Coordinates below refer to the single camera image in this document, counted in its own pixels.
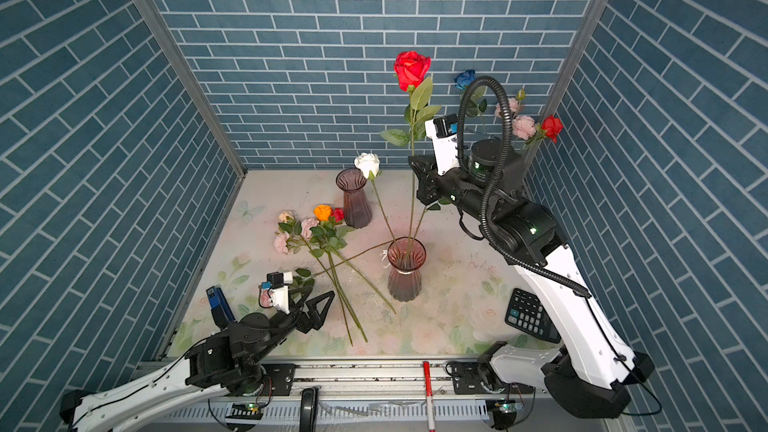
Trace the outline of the white rose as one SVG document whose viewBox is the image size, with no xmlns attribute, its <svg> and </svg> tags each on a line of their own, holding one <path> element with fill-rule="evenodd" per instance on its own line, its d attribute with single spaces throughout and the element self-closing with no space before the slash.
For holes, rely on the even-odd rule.
<svg viewBox="0 0 768 432">
<path fill-rule="evenodd" d="M 423 210 L 422 210 L 422 212 L 421 212 L 421 214 L 420 214 L 419 221 L 417 223 L 416 229 L 413 232 L 413 234 L 411 235 L 411 237 L 414 238 L 414 239 L 416 239 L 418 237 L 418 234 L 419 234 L 419 231 L 421 229 L 423 220 L 424 220 L 424 218 L 425 218 L 425 216 L 426 216 L 426 214 L 428 212 L 440 211 L 443 206 L 447 206 L 447 205 L 451 205 L 451 204 L 452 204 L 452 202 L 449 199 L 441 198 L 441 199 L 438 199 L 437 201 L 435 201 L 435 202 L 433 202 L 431 204 L 425 205 Z"/>
<path fill-rule="evenodd" d="M 391 239 L 395 240 L 396 237 L 395 237 L 394 231 L 392 230 L 392 227 L 390 225 L 388 215 L 385 211 L 381 196 L 378 191 L 378 187 L 376 185 L 376 179 L 380 173 L 380 160 L 378 156 L 374 153 L 361 153 L 359 156 L 355 158 L 354 165 L 365 177 L 365 179 L 372 184 L 372 188 L 373 188 L 380 212 L 385 221 L 387 229 L 390 233 Z"/>
</svg>

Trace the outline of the pink glass vase with ribbon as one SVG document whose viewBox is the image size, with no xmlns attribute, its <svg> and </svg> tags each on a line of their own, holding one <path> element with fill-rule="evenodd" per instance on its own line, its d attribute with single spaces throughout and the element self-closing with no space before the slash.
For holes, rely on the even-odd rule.
<svg viewBox="0 0 768 432">
<path fill-rule="evenodd" d="M 388 290 L 397 301 L 414 300 L 422 290 L 420 269 L 427 259 L 424 245 L 415 238 L 400 237 L 387 249 L 387 260 L 391 267 Z"/>
</svg>

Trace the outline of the blue rose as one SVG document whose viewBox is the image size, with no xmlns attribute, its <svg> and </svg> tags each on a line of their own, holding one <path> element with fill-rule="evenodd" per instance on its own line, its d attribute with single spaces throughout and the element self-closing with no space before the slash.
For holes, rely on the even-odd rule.
<svg viewBox="0 0 768 432">
<path fill-rule="evenodd" d="M 466 90 L 475 79 L 476 72 L 474 70 L 466 70 L 455 77 L 455 86 L 461 91 L 461 99 L 467 96 Z M 485 98 L 486 91 L 487 88 L 485 86 L 475 89 L 469 95 L 466 110 L 467 116 L 480 118 L 483 129 L 486 129 L 483 115 L 488 106 L 487 99 Z"/>
</svg>

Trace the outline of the pink carnation spray stem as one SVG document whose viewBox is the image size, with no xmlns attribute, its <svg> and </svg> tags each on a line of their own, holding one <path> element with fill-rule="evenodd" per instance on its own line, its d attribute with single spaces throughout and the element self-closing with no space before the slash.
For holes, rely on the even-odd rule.
<svg viewBox="0 0 768 432">
<path fill-rule="evenodd" d="M 524 140 L 526 144 L 530 144 L 538 133 L 538 125 L 531 116 L 521 115 L 525 97 L 525 89 L 521 88 L 514 96 L 509 97 L 508 102 L 513 115 L 513 134 L 518 139 Z"/>
</svg>

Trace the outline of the red rose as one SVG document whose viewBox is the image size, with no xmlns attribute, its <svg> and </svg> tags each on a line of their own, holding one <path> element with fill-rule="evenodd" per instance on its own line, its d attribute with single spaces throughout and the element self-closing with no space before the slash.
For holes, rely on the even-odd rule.
<svg viewBox="0 0 768 432">
<path fill-rule="evenodd" d="M 550 115 L 546 117 L 541 123 L 535 124 L 534 134 L 526 141 L 526 145 L 532 147 L 542 141 L 551 141 L 556 143 L 558 135 L 563 130 L 564 126 L 562 121 Z"/>
<path fill-rule="evenodd" d="M 394 73 L 401 91 L 408 94 L 403 118 L 406 129 L 386 129 L 380 136 L 396 147 L 407 147 L 410 154 L 416 152 L 416 143 L 426 138 L 426 122 L 433 119 L 441 106 L 432 103 L 433 79 L 428 75 L 431 58 L 415 51 L 397 55 Z"/>
</svg>

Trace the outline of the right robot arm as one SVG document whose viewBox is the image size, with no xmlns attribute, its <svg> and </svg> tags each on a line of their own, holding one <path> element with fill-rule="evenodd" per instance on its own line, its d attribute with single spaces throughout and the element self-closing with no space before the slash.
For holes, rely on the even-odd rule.
<svg viewBox="0 0 768 432">
<path fill-rule="evenodd" d="M 480 223 L 480 236 L 525 280 L 513 293 L 505 320 L 553 350 L 535 354 L 495 343 L 479 358 L 485 382 L 494 389 L 521 383 L 546 390 L 569 414 L 614 419 L 625 414 L 629 386 L 643 385 L 655 370 L 652 359 L 633 350 L 615 331 L 586 286 L 566 236 L 552 213 L 523 197 L 522 159 L 503 165 L 417 155 L 409 165 L 425 205 L 440 199 Z"/>
</svg>

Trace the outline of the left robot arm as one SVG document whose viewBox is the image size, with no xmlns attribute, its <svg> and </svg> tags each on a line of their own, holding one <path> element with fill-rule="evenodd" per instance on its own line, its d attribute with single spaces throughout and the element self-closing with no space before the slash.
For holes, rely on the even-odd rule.
<svg viewBox="0 0 768 432">
<path fill-rule="evenodd" d="M 171 364 L 108 391 L 73 390 L 59 415 L 69 431 L 136 431 L 197 402 L 263 388 L 261 362 L 289 334 L 320 329 L 335 298 L 310 286 L 288 293 L 289 313 L 251 313 L 193 344 Z"/>
</svg>

